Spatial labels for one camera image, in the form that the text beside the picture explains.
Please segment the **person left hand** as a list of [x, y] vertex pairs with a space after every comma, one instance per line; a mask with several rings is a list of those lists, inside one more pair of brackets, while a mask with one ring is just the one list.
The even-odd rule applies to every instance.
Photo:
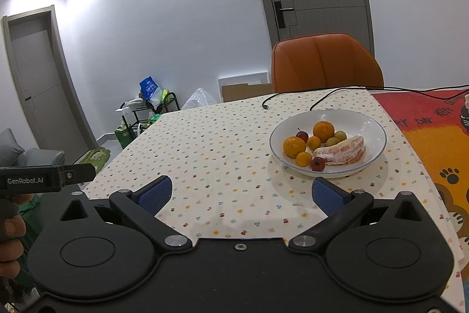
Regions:
[[31, 194], [20, 194], [1, 200], [1, 277], [13, 279], [20, 272], [18, 259], [24, 248], [19, 238], [26, 234], [26, 224], [19, 213], [12, 213], [31, 198]]

